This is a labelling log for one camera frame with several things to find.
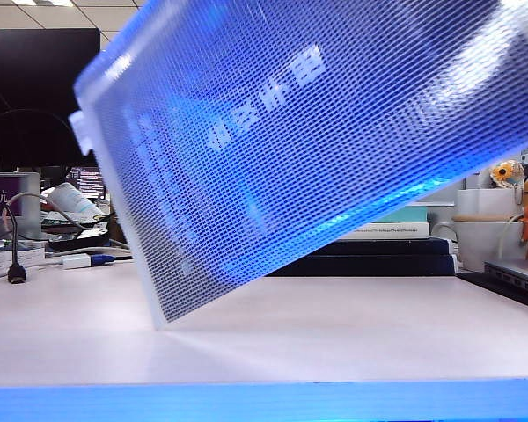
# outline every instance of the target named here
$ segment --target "white cup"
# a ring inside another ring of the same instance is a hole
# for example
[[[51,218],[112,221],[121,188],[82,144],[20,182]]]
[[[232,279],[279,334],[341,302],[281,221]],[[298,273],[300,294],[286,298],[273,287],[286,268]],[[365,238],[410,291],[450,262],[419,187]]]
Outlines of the white cup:
[[[456,195],[456,215],[517,215],[522,189],[465,189]]]
[[[499,239],[507,222],[439,222],[433,233],[447,227],[458,238],[459,259],[464,269],[482,272],[485,261],[497,259]],[[512,222],[502,240],[502,257],[505,259],[525,259],[528,242],[521,243],[522,222]]]

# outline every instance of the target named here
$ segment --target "stack of books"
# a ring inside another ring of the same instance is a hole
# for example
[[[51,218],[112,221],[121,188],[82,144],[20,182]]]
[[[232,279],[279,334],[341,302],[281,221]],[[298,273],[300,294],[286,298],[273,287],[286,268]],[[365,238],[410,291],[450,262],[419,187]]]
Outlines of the stack of books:
[[[450,240],[429,236],[426,207],[404,207],[270,276],[454,275]]]

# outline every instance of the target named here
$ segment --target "cable connector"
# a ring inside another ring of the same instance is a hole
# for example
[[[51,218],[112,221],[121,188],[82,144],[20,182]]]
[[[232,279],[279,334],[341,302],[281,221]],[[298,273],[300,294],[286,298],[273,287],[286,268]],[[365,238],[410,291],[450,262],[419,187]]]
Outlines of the cable connector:
[[[21,284],[26,282],[26,269],[15,262],[8,270],[8,281],[11,284]]]
[[[111,255],[92,255],[91,257],[92,266],[102,266],[104,264],[107,264],[108,262],[114,262],[115,257],[112,257]]]
[[[89,266],[102,266],[108,262],[114,262],[111,255],[88,255],[87,253],[77,253],[62,257],[62,268],[71,270],[73,268],[86,268]]]

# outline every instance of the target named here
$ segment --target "ceiling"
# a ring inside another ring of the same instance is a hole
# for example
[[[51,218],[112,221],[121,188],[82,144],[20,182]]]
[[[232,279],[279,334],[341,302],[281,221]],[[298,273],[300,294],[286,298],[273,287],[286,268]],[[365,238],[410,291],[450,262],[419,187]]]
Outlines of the ceiling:
[[[18,6],[0,0],[0,29],[93,28],[105,48],[146,0],[71,0],[73,7]]]

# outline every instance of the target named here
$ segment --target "white desk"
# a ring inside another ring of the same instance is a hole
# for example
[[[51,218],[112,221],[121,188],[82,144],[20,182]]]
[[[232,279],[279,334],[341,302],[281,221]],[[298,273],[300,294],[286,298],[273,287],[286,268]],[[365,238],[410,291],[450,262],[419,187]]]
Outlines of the white desk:
[[[453,277],[267,278],[151,328],[134,265],[0,282],[0,386],[528,377],[528,308]]]

